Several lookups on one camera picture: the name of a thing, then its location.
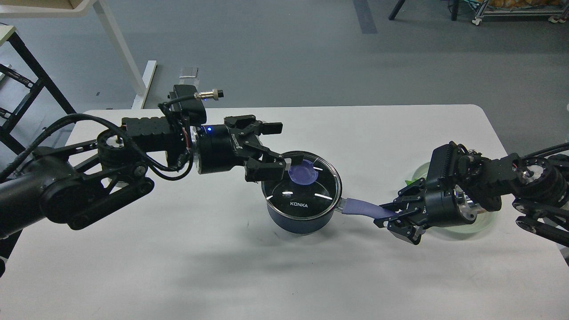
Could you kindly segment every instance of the metal connector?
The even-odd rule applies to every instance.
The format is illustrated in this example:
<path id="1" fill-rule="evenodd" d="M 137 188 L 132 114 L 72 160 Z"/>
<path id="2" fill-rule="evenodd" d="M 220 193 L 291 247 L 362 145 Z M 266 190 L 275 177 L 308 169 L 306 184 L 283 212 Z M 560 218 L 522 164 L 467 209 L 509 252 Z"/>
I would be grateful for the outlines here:
<path id="1" fill-rule="evenodd" d="M 205 100 L 205 99 L 219 100 L 219 98 L 223 98 L 223 90 L 213 89 L 211 91 L 206 91 L 206 92 L 196 92 L 193 94 L 193 97 L 199 100 Z"/>

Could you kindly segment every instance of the cable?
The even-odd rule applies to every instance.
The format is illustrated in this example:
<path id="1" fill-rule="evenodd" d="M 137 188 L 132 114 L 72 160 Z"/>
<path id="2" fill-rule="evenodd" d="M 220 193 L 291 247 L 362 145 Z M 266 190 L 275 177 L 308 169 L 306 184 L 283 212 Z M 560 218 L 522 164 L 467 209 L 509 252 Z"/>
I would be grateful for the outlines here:
<path id="1" fill-rule="evenodd" d="M 152 170 L 157 176 L 159 176 L 160 178 L 164 179 L 164 180 L 168 180 L 168 181 L 177 181 L 180 179 L 183 179 L 185 176 L 187 176 L 190 172 L 190 170 L 192 170 L 192 166 L 193 166 L 193 155 L 190 156 L 190 159 L 188 160 L 188 167 L 187 169 L 184 171 L 184 173 L 175 176 L 175 177 L 169 177 L 163 173 L 161 173 L 160 171 L 158 171 L 155 167 L 149 166 L 150 170 Z"/>
<path id="2" fill-rule="evenodd" d="M 74 113 L 74 114 L 68 114 L 67 116 L 55 121 L 44 132 L 42 132 L 29 145 L 29 147 L 26 150 L 24 150 L 22 153 L 20 153 L 14 159 L 14 161 L 12 161 L 4 170 L 2 170 L 2 172 L 0 173 L 0 182 L 3 182 L 4 180 L 6 180 L 6 178 L 11 173 L 13 173 L 18 168 L 19 165 L 21 165 L 26 160 L 26 158 L 40 145 L 40 143 L 42 143 L 45 139 L 47 139 L 49 136 L 54 134 L 54 132 L 63 128 L 66 125 L 73 124 L 73 123 L 78 122 L 78 121 L 84 121 L 84 120 L 92 120 L 92 121 L 98 122 L 99 124 L 102 124 L 103 126 L 109 128 L 109 130 L 111 130 L 113 133 L 115 133 L 117 136 L 121 137 L 124 140 L 125 145 L 128 145 L 131 148 L 133 148 L 133 150 L 136 151 L 141 156 L 143 161 L 151 168 L 156 167 L 157 169 L 160 169 L 162 171 L 172 172 L 172 171 L 179 171 L 180 169 L 182 169 L 184 167 L 183 164 L 181 166 L 177 166 L 177 167 L 167 167 L 167 166 L 160 164 L 158 161 L 156 161 L 155 159 L 152 159 L 144 151 L 142 151 L 142 149 L 132 140 L 132 138 L 126 132 L 124 132 L 121 128 L 119 128 L 117 125 L 113 124 L 112 122 L 110 122 L 108 120 L 105 120 L 105 119 L 99 118 L 99 117 L 95 117 L 95 116 L 90 116 L 88 114 Z"/>
<path id="3" fill-rule="evenodd" d="M 473 7 L 470 2 L 468 2 L 468 1 L 466 1 L 466 0 L 465 0 L 465 2 L 468 3 L 468 6 L 470 7 L 470 11 L 467 11 L 467 12 L 464 12 L 464 13 L 460 13 L 460 14 L 457 14 L 457 15 L 469 14 L 469 13 L 471 13 L 471 12 L 473 12 L 473 11 L 475 11 L 475 10 L 477 9 L 476 7 Z M 448 9 L 448 12 L 450 12 L 450 13 L 452 13 L 451 8 L 452 8 L 451 0 L 447 0 L 447 9 Z"/>
<path id="4" fill-rule="evenodd" d="M 565 151 L 565 150 L 569 150 L 569 142 L 562 143 L 560 145 L 556 145 L 553 147 L 545 148 L 543 150 L 530 153 L 523 158 L 530 158 L 530 157 L 537 157 L 537 156 L 546 157 L 548 155 L 559 153 L 559 152 Z"/>

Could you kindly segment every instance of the pot handle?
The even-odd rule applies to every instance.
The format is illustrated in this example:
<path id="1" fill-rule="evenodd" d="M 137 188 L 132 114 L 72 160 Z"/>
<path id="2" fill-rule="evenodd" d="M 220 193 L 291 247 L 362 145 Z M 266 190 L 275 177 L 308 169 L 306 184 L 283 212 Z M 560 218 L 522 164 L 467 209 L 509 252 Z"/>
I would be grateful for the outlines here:
<path id="1" fill-rule="evenodd" d="M 336 209 L 344 215 L 361 215 L 374 219 L 389 218 L 397 214 L 373 203 L 351 198 L 340 199 L 340 205 Z"/>

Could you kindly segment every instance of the purple silicone handle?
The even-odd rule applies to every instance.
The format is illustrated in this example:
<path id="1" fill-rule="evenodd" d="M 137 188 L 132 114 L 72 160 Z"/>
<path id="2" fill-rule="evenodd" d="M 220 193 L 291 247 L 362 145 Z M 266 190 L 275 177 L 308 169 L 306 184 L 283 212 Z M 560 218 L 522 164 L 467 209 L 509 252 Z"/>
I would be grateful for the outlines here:
<path id="1" fill-rule="evenodd" d="M 374 219 L 384 219 L 396 215 L 395 212 L 384 209 L 383 207 L 377 206 L 373 203 L 351 198 L 346 199 L 346 204 L 342 213 L 344 215 L 368 216 Z"/>

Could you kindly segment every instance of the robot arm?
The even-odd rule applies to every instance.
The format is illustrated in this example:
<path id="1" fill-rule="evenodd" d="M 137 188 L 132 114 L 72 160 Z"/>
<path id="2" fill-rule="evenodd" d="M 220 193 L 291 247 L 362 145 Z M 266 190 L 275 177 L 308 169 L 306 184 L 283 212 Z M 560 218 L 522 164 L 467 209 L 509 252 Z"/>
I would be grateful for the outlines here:
<path id="1" fill-rule="evenodd" d="M 194 86 L 175 85 L 170 97 L 158 106 L 163 117 L 123 118 L 118 127 L 87 114 L 70 114 L 47 128 L 0 173 L 0 239 L 14 235 L 2 240 L 0 255 L 7 258 L 15 244 L 8 240 L 17 239 L 23 228 L 43 218 L 79 230 L 147 195 L 154 188 L 154 181 L 146 177 L 148 169 L 163 179 L 178 180 L 194 162 L 200 174 L 243 166 L 246 181 L 263 181 L 282 179 L 290 165 L 302 161 L 301 154 L 284 159 L 261 145 L 259 136 L 280 133 L 280 122 L 265 123 L 247 115 L 204 125 L 207 117 L 201 100 L 217 100 L 223 91 L 199 93 Z M 81 120 L 99 122 L 108 130 L 96 140 L 57 149 L 38 147 L 59 128 Z M 68 162 L 70 156 L 91 150 L 97 154 L 78 165 Z M 167 165 L 148 156 L 151 151 L 165 151 Z M 21 166 L 29 155 L 32 160 Z M 96 165 L 102 170 L 88 174 Z M 162 173 L 184 167 L 176 177 Z M 14 172 L 16 178 L 7 179 Z M 7 243 L 9 249 L 3 250 Z"/>
<path id="2" fill-rule="evenodd" d="M 419 244 L 426 229 L 472 224 L 478 213 L 500 210 L 501 195 L 513 194 L 514 208 L 525 215 L 516 220 L 520 227 L 567 246 L 569 232 L 538 219 L 569 229 L 569 157 L 546 158 L 568 147 L 491 160 L 451 141 L 433 151 L 427 179 L 416 180 L 399 190 L 393 202 L 382 205 L 395 214 L 374 223 Z"/>

